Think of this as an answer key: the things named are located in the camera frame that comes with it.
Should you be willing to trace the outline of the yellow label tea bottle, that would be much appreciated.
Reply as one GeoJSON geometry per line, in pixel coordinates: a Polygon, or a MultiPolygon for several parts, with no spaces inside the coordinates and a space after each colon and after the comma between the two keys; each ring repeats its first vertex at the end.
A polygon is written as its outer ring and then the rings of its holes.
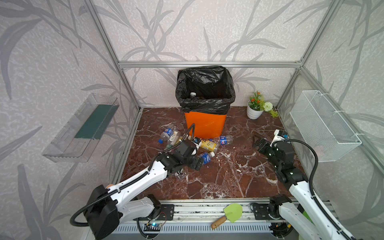
{"type": "Polygon", "coordinates": [[[218,148],[219,148],[219,144],[218,143],[215,143],[214,141],[212,140],[208,140],[208,139],[202,139],[201,140],[201,146],[200,146],[202,149],[208,151],[208,152],[214,152],[216,153],[218,151],[218,148]]]}

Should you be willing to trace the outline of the blue label water bottle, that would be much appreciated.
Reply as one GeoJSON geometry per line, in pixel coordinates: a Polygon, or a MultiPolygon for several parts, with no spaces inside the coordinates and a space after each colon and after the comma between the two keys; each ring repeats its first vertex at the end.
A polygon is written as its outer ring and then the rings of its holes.
{"type": "Polygon", "coordinates": [[[200,155],[200,159],[203,161],[203,165],[210,163],[213,157],[215,157],[214,152],[205,152],[200,155]]]}

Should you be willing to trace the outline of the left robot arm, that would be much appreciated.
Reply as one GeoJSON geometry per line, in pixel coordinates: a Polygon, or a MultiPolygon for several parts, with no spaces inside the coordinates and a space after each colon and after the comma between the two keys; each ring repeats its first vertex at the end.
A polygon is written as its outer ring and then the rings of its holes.
{"type": "Polygon", "coordinates": [[[180,174],[184,167],[198,171],[203,161],[197,156],[201,143],[194,141],[192,124],[175,146],[158,153],[150,165],[129,179],[105,187],[96,187],[88,203],[70,218],[74,227],[89,227],[97,240],[110,235],[125,221],[144,218],[155,212],[159,202],[153,197],[136,200],[135,197],[152,185],[180,174]]]}

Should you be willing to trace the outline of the clear bottle green label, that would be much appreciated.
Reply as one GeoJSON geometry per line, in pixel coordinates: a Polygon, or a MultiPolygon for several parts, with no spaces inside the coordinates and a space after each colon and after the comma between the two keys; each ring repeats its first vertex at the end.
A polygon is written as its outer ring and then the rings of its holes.
{"type": "Polygon", "coordinates": [[[190,93],[191,99],[195,99],[197,97],[197,94],[195,92],[190,93]]]}

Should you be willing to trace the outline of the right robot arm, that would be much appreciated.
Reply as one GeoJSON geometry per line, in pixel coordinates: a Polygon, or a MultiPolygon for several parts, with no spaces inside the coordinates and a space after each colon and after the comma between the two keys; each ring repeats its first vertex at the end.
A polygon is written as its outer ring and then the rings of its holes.
{"type": "Polygon", "coordinates": [[[275,174],[301,206],[298,209],[286,195],[270,198],[267,213],[272,219],[283,219],[291,225],[304,240],[353,240],[355,237],[331,213],[315,193],[313,187],[319,159],[315,150],[305,142],[315,158],[310,176],[306,176],[294,165],[293,139],[283,139],[273,143],[253,137],[253,148],[267,157],[275,169],[275,174]]]}

